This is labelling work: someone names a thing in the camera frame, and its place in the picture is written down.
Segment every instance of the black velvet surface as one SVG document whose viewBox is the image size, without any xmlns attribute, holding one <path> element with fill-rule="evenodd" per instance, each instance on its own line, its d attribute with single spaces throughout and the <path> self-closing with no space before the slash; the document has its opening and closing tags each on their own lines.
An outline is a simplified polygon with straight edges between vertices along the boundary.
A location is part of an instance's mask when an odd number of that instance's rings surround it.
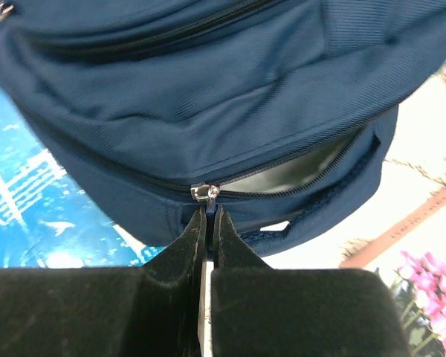
<svg viewBox="0 0 446 357">
<path fill-rule="evenodd" d="M 215 357 L 408 357 L 390 292 L 361 270 L 277 271 L 204 208 L 141 268 L 0 270 L 0 357 L 201 356 L 207 242 Z M 214 237 L 206 237 L 214 231 Z"/>
</svg>

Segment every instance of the blue printed surface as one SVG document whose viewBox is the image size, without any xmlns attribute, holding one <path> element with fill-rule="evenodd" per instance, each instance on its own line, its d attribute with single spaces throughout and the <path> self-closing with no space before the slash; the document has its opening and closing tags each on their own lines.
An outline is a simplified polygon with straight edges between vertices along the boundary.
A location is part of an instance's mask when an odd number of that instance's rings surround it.
<svg viewBox="0 0 446 357">
<path fill-rule="evenodd" d="M 0 268 L 139 266 L 162 249 L 116 226 L 0 90 Z"/>
</svg>

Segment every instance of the zipper teeth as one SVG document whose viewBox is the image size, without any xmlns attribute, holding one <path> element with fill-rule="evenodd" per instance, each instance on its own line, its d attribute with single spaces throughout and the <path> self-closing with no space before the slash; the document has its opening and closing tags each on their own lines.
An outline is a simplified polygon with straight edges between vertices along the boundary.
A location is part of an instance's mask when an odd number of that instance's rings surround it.
<svg viewBox="0 0 446 357">
<path fill-rule="evenodd" d="M 101 54 L 102 52 L 118 52 L 118 51 L 132 51 L 132 50 L 146 50 L 165 42 L 174 42 L 186 37 L 193 36 L 199 32 L 204 32 L 211 28 L 217 27 L 225 22 L 237 19 L 241 16 L 248 15 L 251 11 L 261 10 L 265 5 L 275 5 L 283 0 L 247 0 L 240 1 L 239 4 L 233 5 L 227 9 L 221 10 L 211 16 L 193 22 L 189 25 L 184 25 L 179 28 L 168 30 L 167 32 L 157 33 L 150 36 L 145 36 L 139 39 L 129 40 L 123 43 L 95 45 L 86 48 L 81 47 L 64 47 L 60 45 L 41 44 L 41 47 L 47 48 L 51 51 L 58 51 L 67 54 L 79 54 L 80 56 L 88 56 L 92 54 Z"/>
<path fill-rule="evenodd" d="M 270 198 L 270 197 L 284 197 L 284 196 L 290 196 L 292 194 L 307 190 L 308 188 L 314 186 L 315 184 L 319 183 L 320 181 L 324 180 L 332 171 L 333 169 L 347 156 L 349 151 L 354 147 L 354 145 L 357 143 L 357 141 L 362 137 L 363 134 L 365 134 L 367 131 L 367 127 L 364 127 L 361 129 L 354 137 L 353 139 L 345 146 L 345 148 L 342 150 L 342 152 L 336 157 L 335 160 L 325 169 L 323 170 L 320 175 L 318 175 L 316 178 L 312 179 L 310 182 L 307 182 L 306 184 L 302 184 L 298 187 L 295 187 L 290 190 L 285 190 L 281 192 L 274 192 L 274 193 L 245 193 L 245 192 L 234 192 L 234 191 L 225 191 L 222 190 L 219 194 L 220 197 L 226 196 L 226 197 L 251 197 L 251 198 Z"/>
<path fill-rule="evenodd" d="M 28 110 L 26 107 L 24 107 L 21 104 L 18 104 L 17 102 L 14 102 L 17 109 L 28 115 L 29 117 L 32 118 L 40 118 L 40 115 L 38 115 L 37 113 L 35 113 L 34 111 Z M 372 118 L 367 118 L 366 120 L 363 120 L 361 122 L 358 122 L 356 124 L 353 124 L 349 127 L 347 127 L 345 130 L 339 132 L 337 134 L 337 136 L 342 136 L 345 134 L 348 134 L 349 132 L 357 129 L 357 128 L 363 128 L 363 126 L 366 125 L 366 123 L 370 122 Z M 123 164 L 118 164 L 112 160 L 109 160 L 107 158 L 105 158 L 104 156 L 97 154 L 95 152 L 93 152 L 92 150 L 90 150 L 88 147 L 86 147 L 85 145 L 81 144 L 79 141 L 77 141 L 76 139 L 70 137 L 69 135 L 63 134 L 61 132 L 58 132 L 55 130 L 55 128 L 52 127 L 52 125 L 48 124 L 46 120 L 41 120 L 40 121 L 41 124 L 44 124 L 48 127 L 48 130 L 50 130 L 51 132 L 53 132 L 55 135 L 63 138 L 65 141 L 67 142 L 71 142 L 73 144 L 73 148 L 74 149 L 78 149 L 79 151 L 81 151 L 84 155 L 90 156 L 92 157 L 94 160 L 96 160 L 97 162 L 99 162 L 100 164 L 102 164 L 103 166 L 106 167 L 110 167 L 112 169 L 115 169 L 116 171 L 120 171 L 122 173 L 128 174 L 131 177 L 134 177 L 135 179 L 144 181 L 147 184 L 150 184 L 156 188 L 161 188 L 164 190 L 169 190 L 172 191 L 174 193 L 181 193 L 181 194 L 185 194 L 188 195 L 190 192 L 190 185 L 182 185 L 182 184 L 173 184 L 172 182 L 168 182 L 165 181 L 161 178 L 157 178 L 151 175 L 147 175 L 141 172 L 138 172 L 135 169 L 132 169 L 131 167 L 127 167 L 126 165 Z M 282 196 L 286 196 L 286 195 L 291 195 L 294 192 L 300 192 L 301 190 L 304 190 L 310 186 L 312 186 L 313 184 L 316 184 L 319 180 L 322 179 L 321 176 L 325 175 L 327 176 L 330 172 L 330 170 L 333 169 L 334 166 L 336 166 L 340 160 L 346 155 L 346 153 L 348 152 L 348 150 L 350 150 L 353 145 L 355 144 L 356 140 L 359 139 L 359 137 L 364 133 L 365 129 L 361 129 L 361 131 L 350 141 L 350 143 L 347 145 L 347 147 L 339 154 L 339 156 L 317 177 L 314 179 L 314 181 L 308 182 L 307 184 L 301 186 L 301 187 L 297 187 L 294 188 L 293 190 L 287 190 L 287 191 L 283 191 L 280 193 L 240 193 L 240 192 L 234 192 L 234 191 L 221 191 L 219 196 L 227 196 L 227 197 L 251 197 L 251 198 L 270 198 L 270 197 L 282 197 Z M 275 161 L 270 161 L 269 163 L 265 163 L 265 164 L 261 164 L 258 167 L 254 167 L 253 169 L 250 170 L 246 170 L 243 173 L 240 174 L 236 174 L 227 178 L 223 178 L 222 180 L 218 180 L 215 182 L 212 182 L 210 184 L 215 185 L 215 186 L 221 186 L 224 184 L 229 184 L 231 182 L 235 182 L 238 181 L 240 179 L 244 179 L 247 178 L 249 176 L 252 175 L 256 175 L 257 173 L 261 173 L 263 171 L 269 170 L 273 167 L 279 166 L 281 164 L 285 164 L 288 161 L 291 161 L 301 155 L 306 154 L 307 152 L 311 152 L 312 150 L 327 144 L 331 139 L 333 139 L 333 137 L 330 137 L 330 139 L 325 139 L 321 142 L 318 142 L 316 144 L 313 145 L 309 145 L 307 147 L 304 147 L 302 149 L 296 149 L 293 152 L 290 152 L 287 155 L 284 155 L 283 157 L 275 160 Z"/>
</svg>

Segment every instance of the metal zipper slider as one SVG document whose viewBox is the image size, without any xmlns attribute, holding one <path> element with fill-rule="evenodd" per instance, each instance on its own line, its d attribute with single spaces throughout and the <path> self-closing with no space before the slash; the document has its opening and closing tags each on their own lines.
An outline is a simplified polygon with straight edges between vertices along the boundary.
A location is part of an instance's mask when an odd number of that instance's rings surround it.
<svg viewBox="0 0 446 357">
<path fill-rule="evenodd" d="M 0 1 L 0 22 L 4 21 L 12 12 L 13 5 L 6 5 L 5 1 Z"/>
<path fill-rule="evenodd" d="M 200 184 L 193 184 L 190 188 L 192 197 L 197 202 L 206 202 L 207 209 L 211 209 L 215 203 L 216 197 L 220 193 L 220 188 L 212 184 L 205 184 L 204 182 Z"/>
</svg>

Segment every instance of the backpack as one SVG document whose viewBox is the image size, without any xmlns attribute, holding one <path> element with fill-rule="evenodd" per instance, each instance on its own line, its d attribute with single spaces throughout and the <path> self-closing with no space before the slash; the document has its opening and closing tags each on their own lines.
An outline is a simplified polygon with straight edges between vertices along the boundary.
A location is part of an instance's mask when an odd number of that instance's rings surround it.
<svg viewBox="0 0 446 357">
<path fill-rule="evenodd" d="M 215 200 L 260 256 L 327 231 L 377 190 L 398 104 L 445 59 L 446 0 L 0 2 L 0 86 L 152 246 Z"/>
</svg>

